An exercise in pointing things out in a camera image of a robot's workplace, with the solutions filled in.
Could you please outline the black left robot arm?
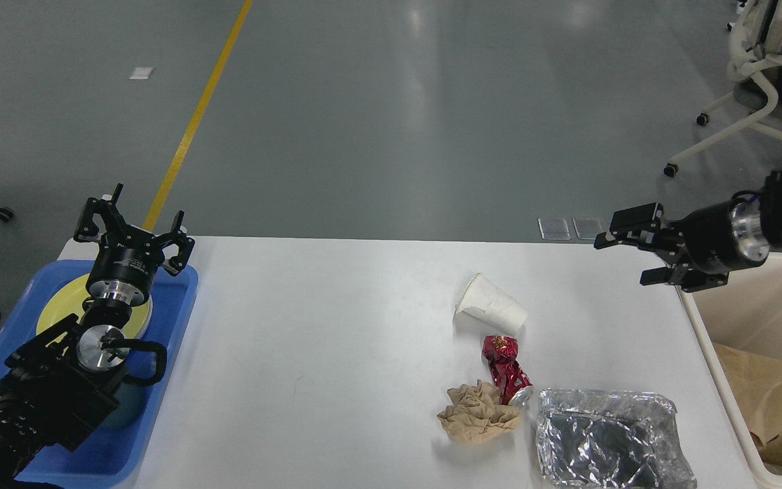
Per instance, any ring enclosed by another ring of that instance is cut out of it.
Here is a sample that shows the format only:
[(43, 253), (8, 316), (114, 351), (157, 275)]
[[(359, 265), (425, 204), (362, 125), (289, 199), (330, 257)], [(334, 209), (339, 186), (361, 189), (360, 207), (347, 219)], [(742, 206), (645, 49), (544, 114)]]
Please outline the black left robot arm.
[(23, 487), (19, 474), (52, 446), (74, 452), (118, 408), (118, 390), (164, 381), (168, 347), (131, 338), (124, 327), (150, 300), (158, 270), (187, 269), (195, 239), (177, 211), (167, 232), (130, 225), (118, 210), (122, 185), (108, 198), (89, 197), (75, 242), (97, 255), (85, 282), (89, 306), (50, 325), (6, 358), (0, 378), (0, 488)]

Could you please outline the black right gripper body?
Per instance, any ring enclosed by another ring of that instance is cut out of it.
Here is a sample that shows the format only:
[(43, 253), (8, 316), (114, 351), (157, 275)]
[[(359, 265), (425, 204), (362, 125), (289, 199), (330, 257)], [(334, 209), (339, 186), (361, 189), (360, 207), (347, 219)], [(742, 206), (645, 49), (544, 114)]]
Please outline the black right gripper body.
[(726, 285), (733, 270), (762, 266), (770, 253), (757, 201), (732, 199), (671, 222), (682, 238), (669, 279), (686, 292)]

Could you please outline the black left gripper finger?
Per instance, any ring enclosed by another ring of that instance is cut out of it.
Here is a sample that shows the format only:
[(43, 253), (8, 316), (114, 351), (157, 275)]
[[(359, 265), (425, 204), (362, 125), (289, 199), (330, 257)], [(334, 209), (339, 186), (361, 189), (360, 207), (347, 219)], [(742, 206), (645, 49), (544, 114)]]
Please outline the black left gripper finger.
[[(156, 248), (162, 254), (159, 264), (170, 276), (177, 276), (186, 268), (195, 245), (193, 238), (183, 231), (184, 216), (183, 210), (177, 211), (170, 229), (156, 236)], [(168, 247), (176, 247), (176, 253), (166, 259), (164, 250)]]
[(105, 249), (126, 247), (128, 225), (117, 208), (123, 188), (124, 185), (118, 183), (111, 197), (87, 199), (75, 226), (75, 242), (98, 242)]

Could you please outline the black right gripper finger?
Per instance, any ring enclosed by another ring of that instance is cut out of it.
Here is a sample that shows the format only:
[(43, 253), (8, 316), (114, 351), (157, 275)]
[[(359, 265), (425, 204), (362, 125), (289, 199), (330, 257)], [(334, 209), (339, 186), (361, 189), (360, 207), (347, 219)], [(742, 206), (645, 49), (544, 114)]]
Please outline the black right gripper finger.
[(608, 231), (596, 235), (595, 248), (626, 245), (649, 253), (677, 253), (682, 247), (682, 238), (665, 223), (664, 211), (660, 203), (615, 211)]
[(693, 292), (692, 281), (687, 275), (692, 271), (688, 264), (676, 264), (675, 266), (664, 266), (643, 270), (640, 273), (639, 283), (642, 286), (649, 285), (673, 285), (682, 288), (682, 291)]

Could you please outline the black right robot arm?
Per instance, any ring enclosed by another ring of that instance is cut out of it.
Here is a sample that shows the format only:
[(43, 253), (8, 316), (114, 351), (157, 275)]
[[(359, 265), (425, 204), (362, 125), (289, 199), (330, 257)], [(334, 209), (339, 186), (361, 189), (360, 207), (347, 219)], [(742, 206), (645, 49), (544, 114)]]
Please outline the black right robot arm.
[(653, 253), (663, 266), (644, 270), (640, 284), (668, 284), (685, 292), (724, 286), (731, 272), (763, 266), (782, 249), (782, 170), (757, 191), (739, 191), (725, 202), (670, 220), (660, 203), (615, 211), (595, 248), (626, 245)]

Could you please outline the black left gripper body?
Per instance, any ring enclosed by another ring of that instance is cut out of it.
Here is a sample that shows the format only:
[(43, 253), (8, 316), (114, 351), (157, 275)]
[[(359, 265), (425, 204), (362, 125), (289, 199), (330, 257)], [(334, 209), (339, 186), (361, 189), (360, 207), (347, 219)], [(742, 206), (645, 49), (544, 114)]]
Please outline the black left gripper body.
[(85, 288), (93, 298), (111, 298), (130, 307), (149, 301), (164, 252), (151, 242), (127, 242), (103, 235)]

